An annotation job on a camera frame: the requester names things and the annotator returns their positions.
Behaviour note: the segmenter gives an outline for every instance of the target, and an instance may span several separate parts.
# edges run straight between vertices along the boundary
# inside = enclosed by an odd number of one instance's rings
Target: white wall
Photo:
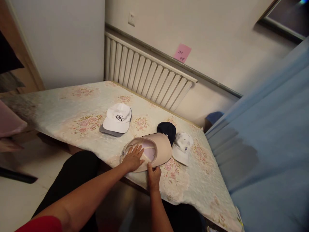
[[[103,80],[105,0],[7,0],[47,89]]]
[[[296,45],[255,25],[273,0],[106,0],[105,21],[173,56],[179,43],[192,48],[185,64],[238,91],[264,81],[258,72]],[[136,18],[135,27],[128,21]],[[204,117],[226,111],[233,96],[199,79],[176,113],[203,125]]]

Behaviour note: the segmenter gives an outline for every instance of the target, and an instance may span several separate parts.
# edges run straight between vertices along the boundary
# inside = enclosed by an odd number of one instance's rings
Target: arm
[[[156,167],[153,171],[151,163],[148,163],[148,184],[151,201],[151,231],[173,232],[171,223],[165,212],[160,194],[161,169]]]
[[[60,220],[63,231],[80,231],[115,183],[144,162],[139,160],[144,151],[141,147],[136,146],[133,151],[131,148],[120,165],[81,185],[33,219],[54,216]]]

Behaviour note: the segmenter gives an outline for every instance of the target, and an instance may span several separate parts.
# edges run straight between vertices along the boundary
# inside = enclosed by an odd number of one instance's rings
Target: red sleeve
[[[27,222],[16,232],[62,232],[61,222],[54,216],[38,217]]]

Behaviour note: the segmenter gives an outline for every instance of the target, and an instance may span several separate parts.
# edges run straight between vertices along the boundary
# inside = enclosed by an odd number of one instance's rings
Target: pink sticky note
[[[184,45],[184,44],[179,44],[176,53],[174,55],[174,58],[176,60],[179,60],[180,62],[184,63],[187,60],[187,57],[189,56],[191,52],[191,48],[189,48],[188,46]]]

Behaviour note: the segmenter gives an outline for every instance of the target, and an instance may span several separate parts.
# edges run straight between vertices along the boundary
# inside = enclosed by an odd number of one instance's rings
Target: baseball cap
[[[130,126],[131,108],[123,103],[117,103],[107,110],[103,128],[108,131],[126,133]]]
[[[105,134],[110,134],[110,135],[113,135],[115,137],[121,137],[123,136],[125,133],[119,133],[119,132],[115,132],[115,131],[110,131],[110,130],[106,130],[104,127],[103,127],[103,124],[100,126],[99,128],[99,131],[102,132],[102,133],[105,133]]]
[[[171,146],[173,146],[175,136],[176,136],[176,127],[172,123],[161,122],[157,127],[157,132],[166,134],[168,137],[168,140],[171,143]]]
[[[134,172],[146,171],[149,162],[152,167],[160,166],[172,157],[172,148],[167,136],[162,133],[155,133],[135,138],[127,143],[123,148],[121,161],[127,155],[129,149],[136,145],[142,145],[142,149],[144,148],[141,160],[145,160],[145,162]]]
[[[177,133],[173,146],[173,157],[178,162],[188,166],[193,138],[186,133]]]

